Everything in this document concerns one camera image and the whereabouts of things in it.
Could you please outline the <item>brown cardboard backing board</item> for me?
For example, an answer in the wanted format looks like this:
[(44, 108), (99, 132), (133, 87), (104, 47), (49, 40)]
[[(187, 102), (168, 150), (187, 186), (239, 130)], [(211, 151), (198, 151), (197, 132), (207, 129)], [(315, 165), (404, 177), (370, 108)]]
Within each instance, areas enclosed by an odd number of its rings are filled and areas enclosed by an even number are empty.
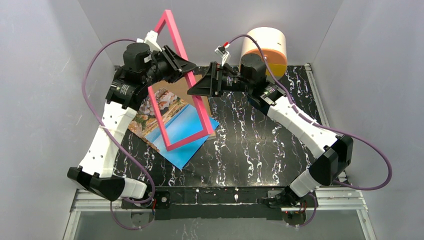
[[(202, 75), (201, 74), (194, 75), (194, 78), (195, 78), (195, 81), (198, 82), (202, 78)], [(195, 106), (192, 96), (187, 94), (188, 88), (189, 87), (187, 85), (187, 80), (186, 80), (185, 77), (181, 78), (180, 80), (178, 80), (175, 83), (168, 83), (166, 81), (160, 81), (158, 83), (155, 83), (152, 86), (154, 93), (156, 93), (160, 89), (165, 89), (165, 90), (175, 94), (180, 99), (186, 101), (188, 104)], [(202, 98), (203, 104), (205, 106), (205, 109), (207, 111), (207, 114), (210, 117), (212, 117), (211, 108), (210, 108), (210, 105), (209, 105), (208, 98), (206, 96), (202, 96), (201, 98)], [(160, 103), (160, 102), (163, 102), (163, 101), (159, 100), (158, 97), (156, 97), (156, 102), (159, 106), (159, 109), (162, 110), (165, 107), (165, 103)], [(212, 139), (215, 139), (215, 138), (216, 138), (216, 133), (213, 132), (209, 136), (208, 140), (212, 140)]]

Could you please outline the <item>pink photo frame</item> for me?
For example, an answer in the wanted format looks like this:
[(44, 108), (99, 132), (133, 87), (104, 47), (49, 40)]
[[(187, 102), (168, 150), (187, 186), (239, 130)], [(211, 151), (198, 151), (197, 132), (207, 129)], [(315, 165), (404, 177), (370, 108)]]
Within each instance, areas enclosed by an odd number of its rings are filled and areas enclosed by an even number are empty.
[[(164, 26), (167, 26), (168, 31), (170, 33), (170, 37), (172, 39), (173, 45), (176, 49), (176, 53), (182, 57), (185, 60), (188, 60), (188, 56), (181, 38), (181, 35), (179, 33), (176, 21), (174, 19), (174, 15), (170, 9), (164, 10), (162, 16), (160, 17), (160, 20), (156, 24), (156, 27), (154, 31), (156, 33), (160, 33)], [(172, 151), (174, 149), (180, 148), (186, 144), (189, 144), (193, 141), (196, 141), (198, 139), (201, 139), (205, 136), (208, 136), (214, 132), (214, 129), (212, 127), (210, 117), (207, 112), (207, 108), (204, 105), (203, 99), (201, 96), (193, 95), (192, 100), (194, 103), (194, 106), (196, 108), (197, 115), (199, 117), (200, 123), (202, 125), (202, 130), (199, 132), (196, 132), (184, 139), (181, 139), (175, 143), (171, 143), (169, 140), (169, 136), (166, 130), (166, 127), (163, 122), (162, 115), (160, 113), (159, 106), (156, 102), (155, 93), (153, 91), (153, 88), (150, 86), (147, 88), (148, 90), (148, 96), (151, 102), (151, 105), (153, 107), (153, 111), (156, 117), (156, 121), (158, 123), (158, 127), (161, 133), (162, 140), (165, 145), (165, 149), (167, 151)]]

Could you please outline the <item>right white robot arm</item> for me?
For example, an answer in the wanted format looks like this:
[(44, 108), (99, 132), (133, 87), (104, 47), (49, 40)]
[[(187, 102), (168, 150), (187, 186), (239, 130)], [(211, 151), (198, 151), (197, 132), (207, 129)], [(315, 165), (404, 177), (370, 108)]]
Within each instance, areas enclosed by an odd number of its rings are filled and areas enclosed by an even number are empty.
[(220, 97), (224, 92), (243, 92), (250, 104), (289, 130), (310, 150), (314, 163), (275, 196), (264, 203), (270, 208), (295, 206), (302, 197), (322, 186), (329, 186), (350, 164), (353, 139), (316, 126), (316, 120), (298, 110), (291, 97), (267, 80), (262, 57), (248, 53), (241, 58), (239, 72), (226, 63), (211, 62), (206, 74), (187, 94)]

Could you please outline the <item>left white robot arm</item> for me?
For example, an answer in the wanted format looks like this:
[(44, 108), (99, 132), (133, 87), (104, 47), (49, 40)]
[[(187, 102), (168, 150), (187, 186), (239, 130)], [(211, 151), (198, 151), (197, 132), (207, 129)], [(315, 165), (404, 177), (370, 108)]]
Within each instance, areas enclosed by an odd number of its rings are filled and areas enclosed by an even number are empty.
[(134, 42), (123, 53), (123, 66), (117, 68), (106, 94), (100, 124), (84, 158), (70, 167), (67, 177), (85, 190), (106, 200), (131, 198), (145, 201), (148, 185), (140, 180), (114, 174), (114, 162), (128, 126), (148, 97), (148, 87), (160, 81), (175, 83), (193, 71), (190, 62), (167, 45), (151, 50), (146, 43)]

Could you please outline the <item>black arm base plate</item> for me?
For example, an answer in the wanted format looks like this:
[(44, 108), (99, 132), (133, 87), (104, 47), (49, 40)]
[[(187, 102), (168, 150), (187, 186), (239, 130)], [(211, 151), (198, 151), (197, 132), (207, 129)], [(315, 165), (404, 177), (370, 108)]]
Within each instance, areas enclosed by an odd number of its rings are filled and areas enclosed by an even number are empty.
[(306, 220), (306, 211), (318, 204), (315, 193), (296, 200), (283, 201), (284, 188), (277, 186), (165, 187), (159, 186), (153, 203), (123, 201), (124, 210), (153, 210), (158, 221), (176, 219), (258, 218), (288, 220), (291, 224)]

